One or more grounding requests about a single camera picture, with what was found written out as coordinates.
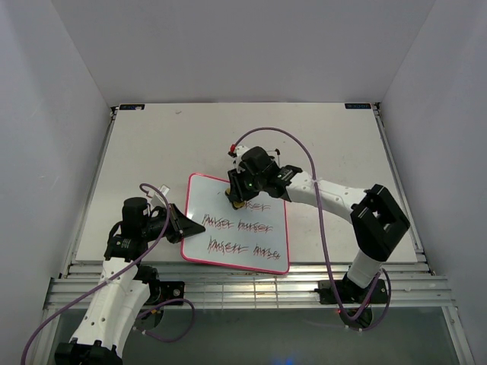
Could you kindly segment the blue corner label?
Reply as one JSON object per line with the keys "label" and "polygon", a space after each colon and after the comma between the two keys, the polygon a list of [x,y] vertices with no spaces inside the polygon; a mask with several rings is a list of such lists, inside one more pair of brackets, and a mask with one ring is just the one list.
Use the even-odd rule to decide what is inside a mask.
{"label": "blue corner label", "polygon": [[369,103],[345,103],[347,110],[371,110],[371,104]]}
{"label": "blue corner label", "polygon": [[144,110],[145,104],[121,104],[119,110]]}

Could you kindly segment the pink framed whiteboard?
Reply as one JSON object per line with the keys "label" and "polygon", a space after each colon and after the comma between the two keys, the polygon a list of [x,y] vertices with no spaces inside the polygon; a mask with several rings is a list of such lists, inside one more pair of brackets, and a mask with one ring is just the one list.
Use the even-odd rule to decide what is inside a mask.
{"label": "pink framed whiteboard", "polygon": [[189,176],[186,216],[205,231],[184,239],[188,262],[283,275],[288,273],[288,222],[285,202],[262,193],[233,209],[224,190],[229,182]]}

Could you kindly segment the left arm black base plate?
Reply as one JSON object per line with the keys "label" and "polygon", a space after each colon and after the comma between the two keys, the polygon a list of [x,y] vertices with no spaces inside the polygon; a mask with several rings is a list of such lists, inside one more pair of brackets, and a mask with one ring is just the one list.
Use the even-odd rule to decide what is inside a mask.
{"label": "left arm black base plate", "polygon": [[167,300],[183,298],[185,286],[184,281],[152,281],[149,284],[150,296],[146,304],[155,306]]}

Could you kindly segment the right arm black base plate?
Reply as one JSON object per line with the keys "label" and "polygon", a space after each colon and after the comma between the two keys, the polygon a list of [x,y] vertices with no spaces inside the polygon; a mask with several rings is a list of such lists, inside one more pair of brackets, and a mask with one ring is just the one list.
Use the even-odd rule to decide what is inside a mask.
{"label": "right arm black base plate", "polygon": [[[386,282],[383,279],[379,279],[374,287],[369,284],[366,288],[360,288],[347,278],[335,281],[335,284],[340,299],[344,304],[362,304],[371,288],[373,290],[368,300],[370,304],[385,304],[387,302],[388,293]],[[318,293],[321,304],[338,303],[330,281],[319,281],[314,291]]]}

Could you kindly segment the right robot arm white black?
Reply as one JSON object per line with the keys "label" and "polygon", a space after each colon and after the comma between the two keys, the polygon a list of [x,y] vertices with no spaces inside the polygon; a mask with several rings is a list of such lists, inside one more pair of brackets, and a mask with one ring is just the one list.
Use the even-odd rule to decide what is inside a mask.
{"label": "right robot arm white black", "polygon": [[410,228],[409,219],[390,191],[375,184],[351,188],[317,180],[299,167],[280,167],[261,147],[232,147],[230,187],[225,195],[235,209],[264,192],[271,198],[313,206],[350,223],[358,244],[345,278],[345,296],[361,302],[371,293],[371,282]]}

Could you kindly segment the right blue corner label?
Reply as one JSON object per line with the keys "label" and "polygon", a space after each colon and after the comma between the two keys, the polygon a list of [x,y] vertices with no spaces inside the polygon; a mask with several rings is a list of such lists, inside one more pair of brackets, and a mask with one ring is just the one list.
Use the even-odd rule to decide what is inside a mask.
{"label": "right blue corner label", "polygon": [[371,110],[371,104],[369,103],[345,103],[347,110]]}

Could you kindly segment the left blue corner label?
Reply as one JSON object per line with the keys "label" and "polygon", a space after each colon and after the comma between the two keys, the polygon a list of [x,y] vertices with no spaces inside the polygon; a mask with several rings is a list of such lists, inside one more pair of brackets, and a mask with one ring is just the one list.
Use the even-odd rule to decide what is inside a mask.
{"label": "left blue corner label", "polygon": [[119,110],[144,110],[145,104],[121,104]]}

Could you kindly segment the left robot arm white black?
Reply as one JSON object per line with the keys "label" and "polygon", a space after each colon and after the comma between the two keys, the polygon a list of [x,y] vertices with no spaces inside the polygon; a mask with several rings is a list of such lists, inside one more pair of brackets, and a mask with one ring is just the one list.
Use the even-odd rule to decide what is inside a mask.
{"label": "left robot arm white black", "polygon": [[148,244],[165,238],[170,243],[204,233],[176,205],[146,198],[123,202],[122,219],[109,232],[100,275],[100,289],[69,341],[58,344],[57,364],[121,364],[129,333],[139,320],[162,315],[167,305],[183,305],[183,284],[160,281],[158,271],[142,264]]}

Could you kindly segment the yellow bone-shaped eraser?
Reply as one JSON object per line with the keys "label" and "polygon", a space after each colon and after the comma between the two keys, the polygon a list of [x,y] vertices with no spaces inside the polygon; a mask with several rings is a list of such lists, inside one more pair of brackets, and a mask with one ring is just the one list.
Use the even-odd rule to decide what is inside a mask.
{"label": "yellow bone-shaped eraser", "polygon": [[231,207],[234,210],[241,209],[245,206],[246,201],[240,198],[238,194],[235,191],[233,191],[231,188],[227,188],[224,194],[227,197],[228,201],[231,203]]}

